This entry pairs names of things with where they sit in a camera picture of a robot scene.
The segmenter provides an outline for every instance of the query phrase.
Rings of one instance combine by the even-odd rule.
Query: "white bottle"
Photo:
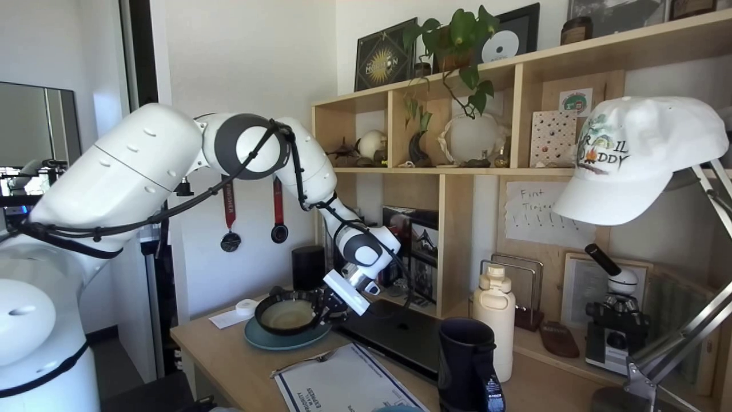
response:
[[[512,335],[518,297],[503,266],[487,266],[473,297],[473,319],[490,325],[497,338],[494,368],[502,382],[512,375]]]

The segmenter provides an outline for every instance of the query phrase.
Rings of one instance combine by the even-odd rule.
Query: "hanging utensil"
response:
[[[275,197],[275,226],[269,232],[272,243],[289,241],[289,226],[284,224],[284,205],[282,205],[282,180],[272,178],[272,197]]]
[[[229,180],[226,185],[224,185],[224,220],[226,220],[226,234],[224,234],[224,238],[221,238],[221,250],[224,252],[235,252],[237,250],[237,245],[243,243],[243,238],[235,234],[235,232],[232,232],[232,226],[233,226],[233,221],[235,221],[235,193],[233,193],[233,180]]]

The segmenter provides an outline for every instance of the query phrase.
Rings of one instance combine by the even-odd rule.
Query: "desk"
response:
[[[209,380],[233,408],[243,412],[279,412],[285,402],[269,380],[269,370],[306,359],[315,353],[347,343],[345,337],[329,331],[315,346],[292,353],[266,353],[251,348],[243,338],[244,325],[218,330],[209,319],[172,330],[172,338],[180,346],[183,354],[193,359],[193,380]],[[426,408],[440,409],[436,390],[430,380],[414,375],[400,364],[375,354]],[[508,408],[512,412],[589,412],[595,390],[607,386],[605,380],[577,375],[554,368],[526,354],[514,354],[514,374],[503,385]]]

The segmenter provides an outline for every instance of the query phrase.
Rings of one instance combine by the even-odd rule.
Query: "mug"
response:
[[[494,331],[473,319],[440,323],[440,409],[503,412],[506,398],[494,370]]]

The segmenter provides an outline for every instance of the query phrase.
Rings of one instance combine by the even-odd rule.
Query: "white cap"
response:
[[[590,224],[638,217],[673,171],[725,156],[724,119],[696,98],[600,102],[577,141],[577,168],[554,213]]]

